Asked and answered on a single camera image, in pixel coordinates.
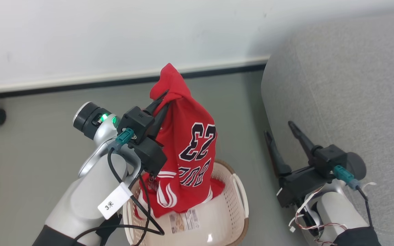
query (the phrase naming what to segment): basket handle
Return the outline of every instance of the basket handle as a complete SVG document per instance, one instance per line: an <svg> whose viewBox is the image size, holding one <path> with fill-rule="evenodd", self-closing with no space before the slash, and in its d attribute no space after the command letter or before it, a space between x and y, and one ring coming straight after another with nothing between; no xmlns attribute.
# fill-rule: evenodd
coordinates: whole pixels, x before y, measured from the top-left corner
<svg viewBox="0 0 394 246"><path fill-rule="evenodd" d="M235 186L236 195L238 196L238 199L242 201L242 207L246 218L249 218L249 202L247 201L246 189L244 189L244 185L242 185L242 182L236 173L232 174L232 177L234 179L233 184Z"/></svg>

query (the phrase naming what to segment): green led light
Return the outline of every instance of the green led light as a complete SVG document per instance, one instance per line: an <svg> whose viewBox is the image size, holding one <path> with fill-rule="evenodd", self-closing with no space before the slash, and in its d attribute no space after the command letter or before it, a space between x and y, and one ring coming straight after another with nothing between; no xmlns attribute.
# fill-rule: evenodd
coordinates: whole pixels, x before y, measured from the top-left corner
<svg viewBox="0 0 394 246"><path fill-rule="evenodd" d="M100 118L101 121L105 121L107 119L107 114L103 114Z"/></svg>

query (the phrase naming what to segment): white wall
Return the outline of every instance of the white wall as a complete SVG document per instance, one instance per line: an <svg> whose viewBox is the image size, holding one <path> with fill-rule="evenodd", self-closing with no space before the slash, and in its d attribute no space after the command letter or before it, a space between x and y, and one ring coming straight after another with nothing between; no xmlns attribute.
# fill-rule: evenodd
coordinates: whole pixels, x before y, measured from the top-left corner
<svg viewBox="0 0 394 246"><path fill-rule="evenodd" d="M0 0L0 92L260 64L293 27L394 0Z"/></svg>

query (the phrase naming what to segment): black cable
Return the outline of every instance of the black cable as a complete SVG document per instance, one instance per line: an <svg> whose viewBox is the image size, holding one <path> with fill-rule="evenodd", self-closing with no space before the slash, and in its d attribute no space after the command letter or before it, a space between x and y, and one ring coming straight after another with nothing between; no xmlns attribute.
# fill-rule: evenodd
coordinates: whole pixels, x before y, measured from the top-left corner
<svg viewBox="0 0 394 246"><path fill-rule="evenodd" d="M147 197L147 209L148 209L148 213L151 214L151 213L152 213L152 209L151 209L151 207L150 207L150 198L148 197L147 186L145 186L145 183L144 183L144 181L142 180L141 174L139 174L138 176L139 176L139 180L140 180L141 183L142 183L142 187L144 188L145 196ZM148 228L148 224L150 224L150 220L147 218L147 221L145 222L145 228L146 228L146 229ZM141 239L139 239L139 241L137 242L137 244L135 244L134 246L139 246L139 245L142 243L142 241L144 240L146 234L147 234L147 230L144 230L144 232L142 233Z"/></svg>
<svg viewBox="0 0 394 246"><path fill-rule="evenodd" d="M364 201L366 202L366 210L367 210L367 217L369 218L369 225L370 227L373 228L372 216L370 215L370 208L369 208L369 199L367 198L366 194L364 194L363 190L361 190L359 186L357 186L356 189L360 192L361 196L364 198Z"/></svg>
<svg viewBox="0 0 394 246"><path fill-rule="evenodd" d="M109 152L107 153L107 162L108 165L110 167L110 170L112 172L112 174L114 175L114 177L116 178L116 180L119 183L122 183L123 180L121 177L119 177L118 173L116 172L114 165L112 164L111 161L111 155L114 152L114 148L111 148L109 150ZM136 206L139 207L139 209L141 209L141 211L144 213L145 216L147 216L147 222L145 223L145 227L142 226L136 226L136 225L131 225L131 224L115 224L115 225L105 225L105 226L99 226L99 227L94 227L91 228L89 230L86 230L84 232L82 232L80 235L78 235L77 237L74 238L74 243L73 245L84 235L91 233L91 232L95 232L97 230L101 230L101 229L108 229L108 228L132 228L132 229L137 229L137 230L143 230L144 232L142 233L141 239L139 240L139 242L135 245L135 246L139 246L142 243L142 240L144 240L145 235L147 234L147 232L151 232L157 235L165 235L164 230L162 229L162 227L153 219L152 215L151 215L151 207L150 207L150 198L148 197L148 190L147 190L147 186L145 185L144 181L142 180L141 177L141 172L138 173L139 179L142 182L142 187L144 188L144 193L145 196L147 197L147 208L148 208L148 212L147 210L145 210L145 208L141 205L141 203L136 199L135 196L131 196L130 198L132 199L132 201L136 204ZM153 225L156 227L156 229L158 229L158 231L155 231L153 229L149 229L148 225L150 223L150 221L153 223Z"/></svg>
<svg viewBox="0 0 394 246"><path fill-rule="evenodd" d="M115 170L115 168L114 168L114 165L112 164L111 156L112 156L112 153L114 152L114 150L115 150L114 148L110 148L109 152L107 153L107 163L109 164L110 170L111 170L112 173L114 174L115 179L116 179L119 183L122 183L122 182L123 182L122 178L118 175L118 173L116 172L116 170Z"/></svg>
<svg viewBox="0 0 394 246"><path fill-rule="evenodd" d="M119 177L118 173L116 172L114 165L112 164L112 160L111 160L111 156L112 153L114 152L114 148L110 148L109 152L107 153L107 162L109 164L110 170L112 171L112 173L114 174L116 180L119 183L122 183L122 178ZM139 203L138 199L136 199L135 196L131 196L130 199L132 199L132 201L136 204L137 207L139 207L139 209L141 209L141 211L144 213L145 216L147 216L147 219L149 221L151 221L151 223L153 223L153 225L156 227L156 229L159 230L159 232L161 233L160 235L165 235L164 230L162 229L162 227L155 221L155 219L152 217L152 215L150 213L147 212L147 210L141 205L141 203Z"/></svg>
<svg viewBox="0 0 394 246"><path fill-rule="evenodd" d="M141 169L139 170L139 172L138 172L138 175L132 180L132 182L131 182L130 185L129 185L129 189L130 189L130 190L133 188L133 185L136 183L136 181L137 181L136 178L137 178L138 176L141 177L143 171L144 171L144 170L141 168Z"/></svg>
<svg viewBox="0 0 394 246"><path fill-rule="evenodd" d="M144 213L145 216L147 216L147 220L150 220L150 222L153 223L153 225L156 227L156 229L159 230L159 232L160 232L159 235L162 235L162 236L165 235L165 232L162 229L162 227L155 221L155 219L153 219L152 215L149 214L147 212L147 210L145 210L145 208L141 205L141 203L139 203L138 199L136 199L135 196L131 196L130 199L132 199L132 201L136 204L136 206L139 207L139 209L141 209L141 211Z"/></svg>
<svg viewBox="0 0 394 246"><path fill-rule="evenodd" d="M132 224L113 224L113 225L104 225L104 226L98 226L98 227L94 227L91 228L89 230L86 230L82 233L80 233L80 235L78 235L77 237L74 238L74 243L73 245L80 239L82 238L84 235L91 233L91 232L95 232L97 230L101 230L101 229L108 229L108 228L132 228L132 229L136 229L136 230L147 230L147 232L151 232L157 235L163 235L161 234L159 231L153 230L153 229L146 229L145 227L142 226L137 226L137 225L132 225Z"/></svg>

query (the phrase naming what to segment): baseboard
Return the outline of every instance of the baseboard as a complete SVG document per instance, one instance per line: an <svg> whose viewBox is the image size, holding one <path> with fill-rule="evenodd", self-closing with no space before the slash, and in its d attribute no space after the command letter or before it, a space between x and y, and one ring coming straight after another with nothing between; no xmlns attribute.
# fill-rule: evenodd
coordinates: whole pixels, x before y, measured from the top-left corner
<svg viewBox="0 0 394 246"><path fill-rule="evenodd" d="M269 56L248 61L209 64L200 67L177 67L183 78L198 78L229 73L263 70ZM109 87L125 84L155 82L159 80L161 68L135 73L113 73L99 76L67 78L59 80L36 81L0 87L0 98L34 95L50 92L63 92L96 87Z"/></svg>

